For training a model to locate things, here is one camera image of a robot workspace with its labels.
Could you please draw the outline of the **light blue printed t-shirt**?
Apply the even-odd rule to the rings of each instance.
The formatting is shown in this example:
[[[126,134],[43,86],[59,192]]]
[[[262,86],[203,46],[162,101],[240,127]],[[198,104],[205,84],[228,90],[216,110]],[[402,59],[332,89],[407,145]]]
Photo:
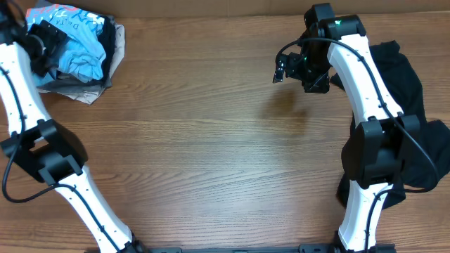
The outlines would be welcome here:
[[[62,52],[56,57],[58,70],[86,83],[103,78],[102,63],[106,52],[98,40],[105,18],[86,10],[62,4],[29,8],[28,25],[47,21],[67,35]]]

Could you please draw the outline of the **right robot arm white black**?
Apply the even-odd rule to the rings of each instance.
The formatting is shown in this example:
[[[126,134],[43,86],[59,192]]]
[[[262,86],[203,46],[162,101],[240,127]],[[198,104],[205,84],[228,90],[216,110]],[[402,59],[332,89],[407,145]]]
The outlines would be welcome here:
[[[406,116],[390,95],[356,15],[335,16],[329,3],[305,14],[306,30],[293,43],[299,53],[279,51],[273,81],[293,78],[307,93],[326,93],[329,69],[338,73],[351,103],[354,129],[341,160],[349,180],[345,217],[330,244],[301,245],[301,252],[394,252],[379,245],[375,232],[387,196],[411,161],[418,118]]]

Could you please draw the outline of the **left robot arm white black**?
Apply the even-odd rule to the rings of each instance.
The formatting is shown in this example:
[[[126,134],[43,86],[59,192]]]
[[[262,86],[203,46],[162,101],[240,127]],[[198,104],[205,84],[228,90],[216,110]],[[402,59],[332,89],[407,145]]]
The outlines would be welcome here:
[[[98,244],[99,252],[147,252],[146,246],[110,208],[86,165],[88,155],[78,137],[51,118],[36,88],[34,74],[45,75],[51,56],[63,47],[67,35],[48,21],[18,22],[1,2],[1,99],[9,137],[1,142],[8,158],[1,190],[9,202],[7,180],[13,164],[47,188],[29,202],[55,190],[78,213]]]

